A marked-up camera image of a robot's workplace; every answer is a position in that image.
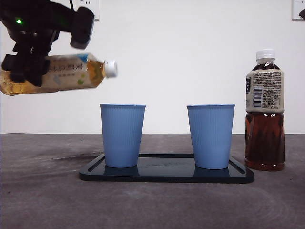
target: cable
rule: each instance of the cable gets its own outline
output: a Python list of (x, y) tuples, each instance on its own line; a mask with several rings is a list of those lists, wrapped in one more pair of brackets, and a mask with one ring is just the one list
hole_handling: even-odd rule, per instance
[(72, 0), (69, 0), (69, 1), (70, 1), (70, 5), (71, 5), (71, 10), (74, 11), (73, 2), (72, 2)]

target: plastic bottle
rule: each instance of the plastic bottle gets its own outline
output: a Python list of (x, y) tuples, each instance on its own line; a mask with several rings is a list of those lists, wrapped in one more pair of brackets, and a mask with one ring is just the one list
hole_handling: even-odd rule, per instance
[(10, 72), (0, 70), (0, 87), (6, 95), (49, 93), (82, 88), (95, 88), (107, 77), (116, 77), (115, 61), (99, 62), (92, 54), (46, 57), (50, 60), (48, 73), (42, 76), (42, 86), (30, 82), (15, 83)]
[(256, 53), (257, 65), (246, 78), (245, 162), (250, 168), (284, 168), (284, 72), (272, 49)]

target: blue plastic cup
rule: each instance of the blue plastic cup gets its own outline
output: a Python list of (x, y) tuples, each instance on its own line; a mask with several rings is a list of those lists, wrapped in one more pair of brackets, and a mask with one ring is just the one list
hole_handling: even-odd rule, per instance
[(228, 167), (234, 107), (234, 104), (187, 106), (196, 166)]
[(137, 165), (145, 105), (100, 104), (105, 162), (109, 167)]

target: black tray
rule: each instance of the black tray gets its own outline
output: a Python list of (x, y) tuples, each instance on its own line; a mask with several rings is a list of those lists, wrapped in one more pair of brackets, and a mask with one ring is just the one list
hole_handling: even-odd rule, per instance
[(254, 173), (230, 158), (228, 168), (204, 169), (195, 166), (193, 154), (139, 154), (138, 165), (113, 168), (101, 154), (80, 170), (87, 181), (251, 183)]

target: gray table surface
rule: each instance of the gray table surface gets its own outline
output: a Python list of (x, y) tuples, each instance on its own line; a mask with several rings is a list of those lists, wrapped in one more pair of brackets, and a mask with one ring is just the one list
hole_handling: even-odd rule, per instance
[[(285, 169), (251, 184), (127, 183), (79, 180), (101, 135), (1, 135), (1, 228), (305, 229), (305, 135), (285, 140)], [(192, 153), (190, 135), (143, 135), (141, 152)]]

